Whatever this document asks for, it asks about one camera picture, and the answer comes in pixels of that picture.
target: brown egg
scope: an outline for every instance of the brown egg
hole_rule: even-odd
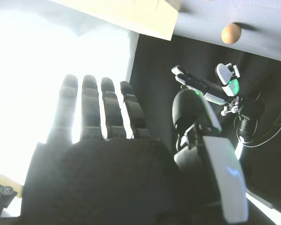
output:
[[[242,29],[235,23],[226,26],[222,31],[222,41],[226,44],[233,44],[239,40]]]

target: black surface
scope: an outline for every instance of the black surface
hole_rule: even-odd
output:
[[[274,124],[281,111],[280,61],[184,37],[173,36],[169,42],[140,36],[130,83],[151,135],[160,138],[172,153],[175,152],[176,134],[171,106],[180,84],[171,68],[180,64],[195,76],[216,83],[216,65],[230,62],[237,64],[242,74],[241,95],[256,98],[258,88],[261,90],[260,100],[264,101],[266,109],[257,130],[257,136],[260,136]],[[222,108],[211,105],[222,124],[223,135],[236,146],[235,114],[222,117]],[[258,149],[245,149],[241,163],[248,187],[281,210],[281,133]]]

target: orange ball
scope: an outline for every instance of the orange ball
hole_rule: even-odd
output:
[[[222,41],[226,44],[233,44],[239,40],[242,29],[235,23],[226,26],[222,31]]]

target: yellow block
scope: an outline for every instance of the yellow block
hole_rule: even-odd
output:
[[[0,185],[12,187],[14,191],[18,193],[17,197],[22,198],[23,185],[13,181],[12,179],[2,174],[0,174]]]
[[[166,0],[52,0],[140,34],[171,40],[178,11]]]

